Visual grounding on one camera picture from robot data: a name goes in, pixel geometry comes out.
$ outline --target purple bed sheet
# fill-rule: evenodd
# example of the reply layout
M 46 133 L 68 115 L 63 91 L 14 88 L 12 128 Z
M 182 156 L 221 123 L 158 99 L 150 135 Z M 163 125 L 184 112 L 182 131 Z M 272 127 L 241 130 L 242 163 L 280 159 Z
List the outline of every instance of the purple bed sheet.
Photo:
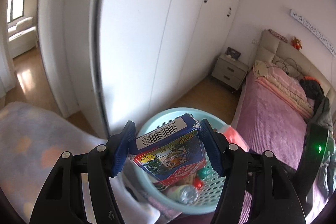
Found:
M 271 150 L 277 159 L 296 170 L 306 132 L 303 118 L 278 96 L 256 82 L 253 72 L 246 77 L 245 94 L 242 96 L 236 130 L 256 153 Z M 316 183 L 313 189 L 314 206 L 306 217 L 307 223 L 313 221 L 326 203 Z M 246 192 L 240 223 L 247 221 L 250 204 L 251 195 Z

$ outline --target pile of clothes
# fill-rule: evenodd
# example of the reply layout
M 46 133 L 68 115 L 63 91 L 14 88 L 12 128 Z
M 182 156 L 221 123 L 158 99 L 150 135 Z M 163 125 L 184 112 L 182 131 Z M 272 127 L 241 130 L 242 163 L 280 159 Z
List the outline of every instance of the pile of clothes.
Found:
M 312 123 L 320 125 L 329 131 L 327 146 L 317 179 L 321 193 L 325 197 L 330 198 L 336 189 L 336 145 L 333 135 L 329 98 L 324 96 L 323 89 L 315 78 L 305 76 L 304 79 L 300 80 L 300 85 L 305 91 L 307 98 L 315 100 L 314 116 L 307 123 L 306 135 L 310 131 Z

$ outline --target laundry basket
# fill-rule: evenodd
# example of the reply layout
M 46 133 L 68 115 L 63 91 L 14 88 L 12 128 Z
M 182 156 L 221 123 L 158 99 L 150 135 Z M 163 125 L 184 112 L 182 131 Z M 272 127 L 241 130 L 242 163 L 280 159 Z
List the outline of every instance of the laundry basket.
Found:
M 223 126 L 228 126 L 216 116 L 211 115 L 205 111 L 194 108 L 179 107 L 165 110 L 149 119 L 148 122 L 146 122 L 145 125 L 140 129 L 138 136 L 142 136 L 164 125 L 165 123 L 171 122 L 178 116 L 181 116 L 185 113 L 191 114 L 195 119 L 199 121 L 201 121 L 202 119 L 207 119 L 212 128 L 220 129 Z M 178 203 L 162 194 L 152 184 L 149 175 L 141 168 L 136 168 L 135 172 L 142 187 L 147 191 L 150 196 L 154 197 L 162 205 L 166 205 L 167 207 L 175 209 L 177 211 L 182 211 L 185 214 L 202 215 L 215 211 L 225 181 L 225 178 L 221 178 L 220 176 L 218 176 L 217 172 L 212 169 L 207 155 L 206 161 L 207 163 L 205 167 L 207 168 L 208 175 L 204 180 L 204 186 L 199 190 L 197 200 L 192 205 L 184 205 Z

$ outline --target window frame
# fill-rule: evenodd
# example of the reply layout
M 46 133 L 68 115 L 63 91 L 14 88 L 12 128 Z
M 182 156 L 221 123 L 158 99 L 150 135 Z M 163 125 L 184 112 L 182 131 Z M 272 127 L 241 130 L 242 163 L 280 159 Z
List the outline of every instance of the window frame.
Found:
M 23 0 L 23 7 L 22 7 L 22 16 L 19 16 L 17 18 L 13 18 L 13 2 L 14 0 L 12 0 L 11 4 L 10 4 L 10 19 L 11 21 L 10 22 L 7 22 L 7 24 L 21 18 L 21 17 L 24 17 L 25 16 L 25 0 Z

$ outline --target cardboard box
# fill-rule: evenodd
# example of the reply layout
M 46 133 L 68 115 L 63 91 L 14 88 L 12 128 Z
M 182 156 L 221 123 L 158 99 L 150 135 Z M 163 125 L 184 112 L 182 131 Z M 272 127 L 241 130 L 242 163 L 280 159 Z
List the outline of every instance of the cardboard box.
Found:
M 163 185 L 171 185 L 205 166 L 200 134 L 198 121 L 184 114 L 136 138 L 130 145 L 131 158 Z

